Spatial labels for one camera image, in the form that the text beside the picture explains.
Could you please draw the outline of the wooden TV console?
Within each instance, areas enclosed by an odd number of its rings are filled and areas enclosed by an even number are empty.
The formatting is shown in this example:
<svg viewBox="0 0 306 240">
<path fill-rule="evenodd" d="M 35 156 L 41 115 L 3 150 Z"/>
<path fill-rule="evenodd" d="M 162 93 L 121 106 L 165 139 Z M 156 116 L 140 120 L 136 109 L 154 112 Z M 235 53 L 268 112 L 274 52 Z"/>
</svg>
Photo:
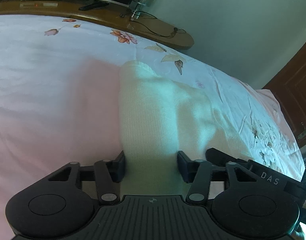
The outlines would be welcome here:
<svg viewBox="0 0 306 240">
<path fill-rule="evenodd" d="M 194 40 L 184 29 L 166 23 L 143 12 L 137 20 L 131 20 L 131 11 L 122 5 L 109 4 L 107 7 L 80 11 L 87 1 L 21 1 L 0 0 L 0 15 L 44 15 L 72 18 L 126 31 L 177 50 L 188 50 Z"/>
</svg>

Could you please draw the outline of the floral pink bed sheet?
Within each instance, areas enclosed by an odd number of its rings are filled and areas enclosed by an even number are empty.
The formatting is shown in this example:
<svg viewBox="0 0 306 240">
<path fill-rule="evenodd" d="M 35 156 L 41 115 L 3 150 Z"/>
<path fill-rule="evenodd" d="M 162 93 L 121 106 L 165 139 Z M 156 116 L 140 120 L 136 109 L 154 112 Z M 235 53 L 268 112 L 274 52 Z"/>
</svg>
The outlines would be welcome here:
<svg viewBox="0 0 306 240">
<path fill-rule="evenodd" d="M 88 166 L 123 151 L 120 70 L 129 61 L 205 93 L 249 149 L 244 160 L 302 179 L 299 147 L 268 90 L 125 31 L 0 15 L 0 239 L 13 237 L 5 206 L 16 193 L 71 161 Z"/>
</svg>

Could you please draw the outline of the cream knitted sweater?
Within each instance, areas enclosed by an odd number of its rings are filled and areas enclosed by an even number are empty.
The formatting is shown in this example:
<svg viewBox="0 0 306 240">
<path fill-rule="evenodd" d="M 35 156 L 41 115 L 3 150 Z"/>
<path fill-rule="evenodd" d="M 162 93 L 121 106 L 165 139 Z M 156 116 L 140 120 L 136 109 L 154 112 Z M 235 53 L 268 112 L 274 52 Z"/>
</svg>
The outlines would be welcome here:
<svg viewBox="0 0 306 240">
<path fill-rule="evenodd" d="M 123 194 L 185 195 L 177 152 L 203 159 L 216 148 L 246 159 L 250 151 L 233 124 L 205 93 L 158 76 L 147 64 L 120 70 L 120 139 L 126 157 Z"/>
</svg>

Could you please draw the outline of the brown wooden door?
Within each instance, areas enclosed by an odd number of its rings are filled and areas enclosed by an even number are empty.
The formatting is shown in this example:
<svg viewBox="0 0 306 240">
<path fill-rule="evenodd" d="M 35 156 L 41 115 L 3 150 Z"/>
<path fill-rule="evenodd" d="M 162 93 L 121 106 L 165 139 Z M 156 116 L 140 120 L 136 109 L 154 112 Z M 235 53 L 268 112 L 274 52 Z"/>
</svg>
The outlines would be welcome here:
<svg viewBox="0 0 306 240">
<path fill-rule="evenodd" d="M 306 42 L 265 86 L 278 100 L 299 147 L 306 145 Z"/>
</svg>

